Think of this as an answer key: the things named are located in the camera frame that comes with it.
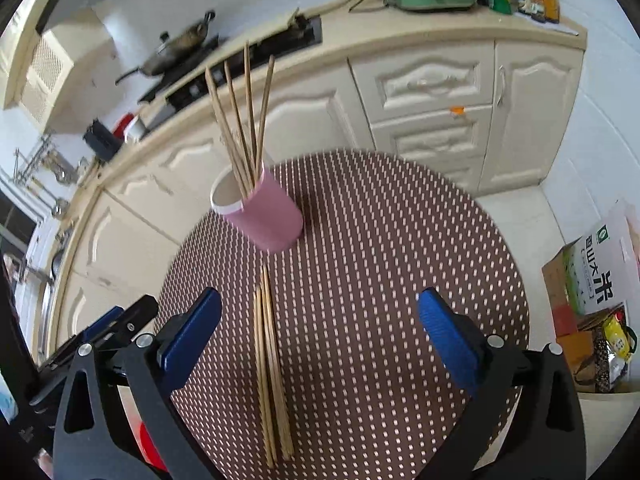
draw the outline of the bundle of chopsticks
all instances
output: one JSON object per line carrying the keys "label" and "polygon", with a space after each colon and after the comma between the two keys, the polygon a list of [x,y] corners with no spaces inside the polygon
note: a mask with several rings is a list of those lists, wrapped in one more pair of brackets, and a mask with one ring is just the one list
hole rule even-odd
{"label": "bundle of chopsticks", "polygon": [[262,266],[260,285],[254,293],[254,341],[262,437],[267,467],[271,468],[278,462],[276,438],[271,416],[272,399],[284,460],[290,460],[293,456],[293,441],[291,439],[287,402],[284,397],[282,375],[280,373],[280,360],[278,358],[278,345],[273,320],[273,296],[266,264]]}
{"label": "bundle of chopsticks", "polygon": [[249,61],[249,43],[244,45],[244,93],[246,97],[247,119],[248,119],[248,133],[249,139],[244,134],[242,128],[242,120],[240,118],[240,111],[238,109],[238,101],[236,101],[236,93],[234,92],[234,84],[231,79],[231,70],[228,63],[225,61],[225,78],[226,84],[229,89],[229,97],[231,99],[231,106],[236,116],[236,122],[238,124],[237,135],[234,136],[231,133],[231,128],[226,121],[226,115],[220,104],[220,98],[218,96],[218,88],[216,87],[209,67],[205,69],[205,79],[207,81],[207,88],[209,89],[209,95],[211,97],[211,103],[213,105],[213,113],[216,116],[220,129],[222,130],[222,136],[226,145],[226,150],[231,160],[231,168],[238,183],[238,187],[242,196],[247,198],[256,183],[260,180],[260,171],[262,169],[262,149],[264,145],[264,125],[267,116],[267,106],[269,103],[269,92],[271,90],[271,79],[273,78],[273,65],[275,58],[271,56],[269,58],[269,68],[267,70],[267,79],[264,85],[264,92],[262,94],[262,107],[260,108],[260,123],[258,126],[258,133],[255,132],[255,118],[254,118],[254,101],[251,90],[251,63]]}

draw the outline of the yellow package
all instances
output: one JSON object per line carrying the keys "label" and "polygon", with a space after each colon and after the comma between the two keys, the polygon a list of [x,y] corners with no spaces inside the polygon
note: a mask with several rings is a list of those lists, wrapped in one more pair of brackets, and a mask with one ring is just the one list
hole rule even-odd
{"label": "yellow package", "polygon": [[625,361],[629,361],[632,355],[631,346],[629,346],[629,341],[626,338],[625,331],[622,330],[622,326],[616,319],[616,316],[609,316],[602,325],[602,328],[604,330],[604,336],[611,346],[611,349],[618,357]]}

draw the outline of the chopstick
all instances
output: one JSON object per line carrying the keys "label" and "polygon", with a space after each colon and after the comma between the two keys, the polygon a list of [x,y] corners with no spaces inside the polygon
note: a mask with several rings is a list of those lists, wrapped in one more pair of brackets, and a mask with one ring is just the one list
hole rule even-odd
{"label": "chopstick", "polygon": [[249,42],[244,44],[244,93],[246,96],[246,112],[249,117],[249,133],[251,134],[252,155],[258,156],[257,141],[255,139],[254,99],[251,95],[251,61],[249,56]]}
{"label": "chopstick", "polygon": [[244,131],[242,130],[242,119],[240,118],[240,110],[238,110],[238,102],[236,101],[236,92],[234,91],[234,83],[231,78],[231,69],[229,68],[229,63],[225,61],[225,77],[226,84],[229,88],[229,96],[231,97],[231,107],[234,110],[234,114],[236,115],[236,122],[238,123],[238,135],[240,137],[240,142],[242,144],[242,151],[244,152],[244,165],[246,167],[246,171],[248,176],[251,178],[252,186],[255,186],[256,176],[254,171],[254,165],[250,164],[251,156],[249,155],[249,149],[246,145],[246,139],[244,138]]}
{"label": "chopstick", "polygon": [[269,370],[271,373],[271,387],[273,389],[273,402],[276,410],[276,420],[278,422],[278,434],[280,436],[280,446],[284,460],[289,460],[293,455],[293,443],[291,439],[291,429],[289,417],[287,415],[287,402],[284,397],[282,387],[282,375],[280,373],[280,360],[278,358],[278,348],[276,344],[276,333],[273,321],[271,285],[269,282],[269,271],[266,264],[262,266],[262,276],[260,280],[260,291],[262,293],[262,306],[265,324],[265,336],[267,342],[267,357],[269,359]]}
{"label": "chopstick", "polygon": [[260,399],[260,420],[262,421],[262,439],[264,440],[264,452],[266,454],[267,467],[272,468],[277,460],[275,450],[275,437],[273,435],[273,423],[271,422],[271,405],[269,402],[269,389],[267,371],[264,363],[264,341],[262,316],[262,297],[256,290],[254,293],[254,341],[255,361],[257,364],[258,398]]}
{"label": "chopstick", "polygon": [[229,124],[226,122],[226,115],[222,110],[222,104],[220,104],[218,88],[213,82],[210,70],[207,68],[204,73],[205,80],[207,82],[207,89],[209,90],[209,96],[211,97],[211,104],[213,106],[213,114],[220,126],[222,136],[225,139],[226,150],[229,154],[229,159],[231,160],[231,169],[234,173],[234,177],[236,178],[236,182],[238,183],[242,196],[247,198],[249,196],[251,186],[248,181],[248,176],[244,174],[244,170],[241,170],[241,164],[239,164],[239,161],[241,160],[240,155],[236,149],[236,142],[231,134],[231,129],[229,129]]}
{"label": "chopstick", "polygon": [[264,83],[264,92],[262,93],[262,107],[260,108],[260,126],[258,128],[257,139],[257,151],[255,154],[255,169],[254,174],[260,174],[260,167],[262,165],[262,149],[264,146],[264,125],[267,120],[267,107],[269,105],[269,92],[271,91],[271,79],[273,78],[273,67],[276,63],[276,59],[273,56],[269,57],[269,68],[267,69],[267,79]]}

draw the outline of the brown patterned tablecloth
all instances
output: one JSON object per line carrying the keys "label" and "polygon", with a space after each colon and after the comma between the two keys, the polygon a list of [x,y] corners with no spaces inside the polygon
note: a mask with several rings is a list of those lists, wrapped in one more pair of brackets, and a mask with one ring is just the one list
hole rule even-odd
{"label": "brown patterned tablecloth", "polygon": [[[292,249],[261,253],[209,213],[167,274],[158,326],[205,286],[224,308],[174,403],[229,480],[412,480],[468,399],[430,344],[416,295],[434,285],[485,334],[526,348],[529,310],[510,252],[468,194],[419,164],[340,150],[273,174],[305,218]],[[274,470],[264,459],[250,306],[263,260],[296,449]],[[514,390],[501,425],[515,399]]]}

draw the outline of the gas stove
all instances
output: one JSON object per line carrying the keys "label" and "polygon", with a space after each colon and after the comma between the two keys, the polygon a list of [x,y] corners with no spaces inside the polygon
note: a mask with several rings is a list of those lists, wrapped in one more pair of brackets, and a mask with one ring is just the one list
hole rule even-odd
{"label": "gas stove", "polygon": [[[322,43],[322,22],[320,16],[314,16],[312,18],[298,16],[287,30],[274,34],[250,46],[251,68],[253,70],[267,64],[270,56],[278,59],[319,43]],[[151,102],[159,92],[173,85],[200,65],[217,46],[218,38],[214,38],[184,63],[165,73],[162,80],[142,96],[140,102]],[[232,79],[244,75],[244,52],[238,52],[211,67],[211,75],[219,88],[226,84],[225,61],[229,63]],[[164,123],[180,110],[208,94],[209,91],[207,90],[204,73],[194,76],[190,81],[187,81],[184,85],[180,86],[180,88],[166,96],[167,105],[160,111],[156,118],[147,125],[148,129],[153,130],[157,128],[161,123]]]}

